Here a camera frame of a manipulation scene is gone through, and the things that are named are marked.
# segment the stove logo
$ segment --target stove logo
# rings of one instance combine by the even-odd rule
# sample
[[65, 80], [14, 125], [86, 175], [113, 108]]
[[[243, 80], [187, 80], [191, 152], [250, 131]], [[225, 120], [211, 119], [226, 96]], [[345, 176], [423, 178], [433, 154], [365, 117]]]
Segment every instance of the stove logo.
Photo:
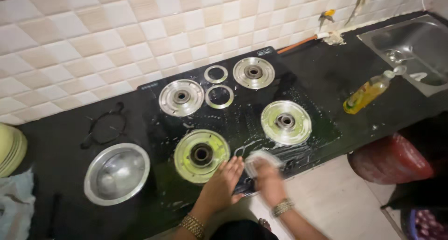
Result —
[[257, 51], [258, 56], [263, 56], [265, 54], [270, 54], [270, 53], [272, 53], [272, 49], [270, 49], [270, 48], [266, 48], [266, 49]]

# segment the bracelet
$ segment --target bracelet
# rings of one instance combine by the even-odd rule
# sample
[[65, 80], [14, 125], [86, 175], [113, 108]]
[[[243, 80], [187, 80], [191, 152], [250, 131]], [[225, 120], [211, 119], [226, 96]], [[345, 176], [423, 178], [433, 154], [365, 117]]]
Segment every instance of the bracelet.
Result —
[[186, 230], [190, 231], [198, 240], [202, 240], [204, 238], [204, 224], [192, 215], [188, 214], [185, 216], [179, 226], [182, 226]]
[[293, 201], [289, 198], [285, 198], [272, 209], [272, 214], [274, 214], [274, 217], [279, 217], [284, 212], [291, 210], [293, 208], [294, 208]]

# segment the cloth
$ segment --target cloth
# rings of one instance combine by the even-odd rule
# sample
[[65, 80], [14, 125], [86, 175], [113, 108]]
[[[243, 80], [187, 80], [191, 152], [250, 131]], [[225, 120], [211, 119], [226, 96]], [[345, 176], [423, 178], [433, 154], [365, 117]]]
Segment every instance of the cloth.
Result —
[[265, 227], [251, 220], [228, 222], [210, 240], [279, 240]]
[[0, 239], [26, 240], [34, 214], [31, 170], [0, 179]]

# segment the burner cap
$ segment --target burner cap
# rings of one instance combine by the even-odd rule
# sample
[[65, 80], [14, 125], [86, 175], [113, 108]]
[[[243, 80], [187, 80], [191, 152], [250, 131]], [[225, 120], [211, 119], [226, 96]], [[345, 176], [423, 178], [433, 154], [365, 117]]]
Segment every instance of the burner cap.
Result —
[[272, 65], [258, 57], [248, 57], [240, 60], [233, 68], [233, 77], [246, 88], [259, 89], [272, 83], [275, 77]]
[[185, 135], [174, 151], [177, 172], [193, 183], [207, 182], [220, 163], [230, 158], [225, 139], [210, 130], [194, 130]]
[[303, 143], [311, 134], [310, 116], [292, 101], [267, 105], [261, 113], [261, 126], [269, 138], [283, 145]]
[[204, 90], [195, 81], [181, 79], [162, 89], [159, 106], [166, 114], [185, 117], [199, 110], [204, 102]]

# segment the woman's hand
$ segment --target woman's hand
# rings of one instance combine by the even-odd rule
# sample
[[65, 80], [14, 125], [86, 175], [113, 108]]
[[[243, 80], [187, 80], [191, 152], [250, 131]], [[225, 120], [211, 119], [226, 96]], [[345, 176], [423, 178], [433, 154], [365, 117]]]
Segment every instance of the woman's hand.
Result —
[[258, 177], [255, 188], [260, 191], [261, 197], [272, 209], [283, 199], [287, 198], [284, 190], [283, 179], [277, 168], [271, 166], [264, 159], [257, 160], [255, 163]]
[[200, 222], [205, 223], [210, 215], [216, 211], [237, 203], [244, 195], [237, 194], [232, 196], [232, 192], [243, 170], [244, 162], [242, 157], [233, 156], [229, 162], [222, 162], [215, 174], [202, 188], [201, 194], [190, 214]]

